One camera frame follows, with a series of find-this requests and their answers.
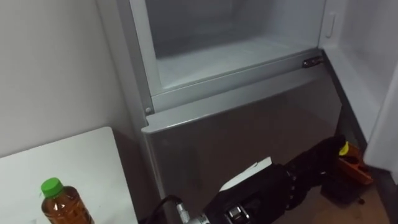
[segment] orange object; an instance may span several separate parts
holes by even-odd
[[[349,150],[344,155],[345,157],[353,157],[356,158],[357,163],[350,163],[347,159],[338,159],[338,167],[346,174],[348,174],[353,179],[357,180],[359,183],[363,185],[369,185],[373,183],[373,178],[371,177],[367,166],[363,162],[362,153],[359,149],[348,143]]]
[[[51,224],[94,224],[74,187],[63,186],[53,177],[42,184],[42,191],[42,211]]]

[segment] metal connector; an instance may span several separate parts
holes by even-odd
[[[182,223],[183,224],[188,223],[189,220],[191,219],[191,217],[189,216],[188,211],[186,211],[183,203],[177,204],[177,211],[178,211],[178,214],[180,215]]]

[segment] door hinge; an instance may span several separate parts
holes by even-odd
[[[319,65],[320,63],[323,63],[323,57],[322,56],[316,56],[316,57],[305,59],[303,61],[302,67],[303,68],[310,68],[310,67]]]

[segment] green bottle cap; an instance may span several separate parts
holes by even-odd
[[[60,179],[56,177],[49,178],[42,184],[42,192],[44,197],[55,197],[57,196],[63,189],[63,185]]]

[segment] white wall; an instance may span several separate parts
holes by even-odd
[[[0,157],[107,125],[133,137],[95,1],[0,1]]]

